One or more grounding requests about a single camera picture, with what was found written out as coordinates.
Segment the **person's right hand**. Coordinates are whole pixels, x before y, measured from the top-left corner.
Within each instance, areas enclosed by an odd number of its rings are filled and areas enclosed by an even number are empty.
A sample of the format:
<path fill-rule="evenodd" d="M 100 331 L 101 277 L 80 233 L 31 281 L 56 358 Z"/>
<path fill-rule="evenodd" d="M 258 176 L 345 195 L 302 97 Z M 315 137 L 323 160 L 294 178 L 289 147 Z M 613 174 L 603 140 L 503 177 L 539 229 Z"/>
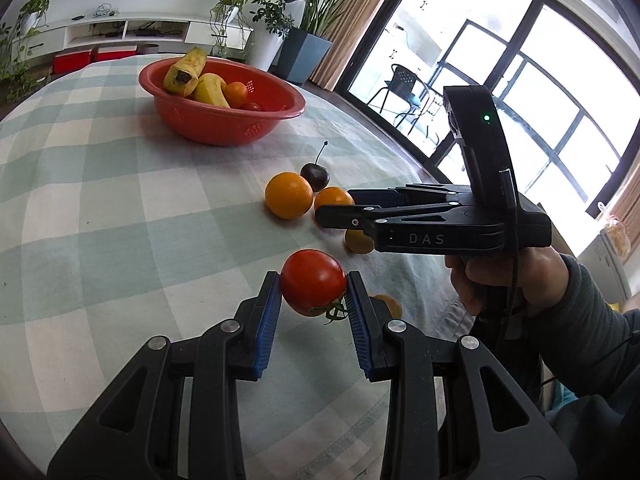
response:
<path fill-rule="evenodd" d="M 470 315 L 477 316 L 487 304 L 487 300 L 480 296 L 480 288 L 510 286 L 514 260 L 498 254 L 469 260 L 446 256 L 445 266 L 450 270 L 451 284 L 463 307 Z M 518 288 L 522 290 L 529 316 L 558 304 L 567 285 L 567 266 L 554 248 L 526 248 L 520 252 Z"/>

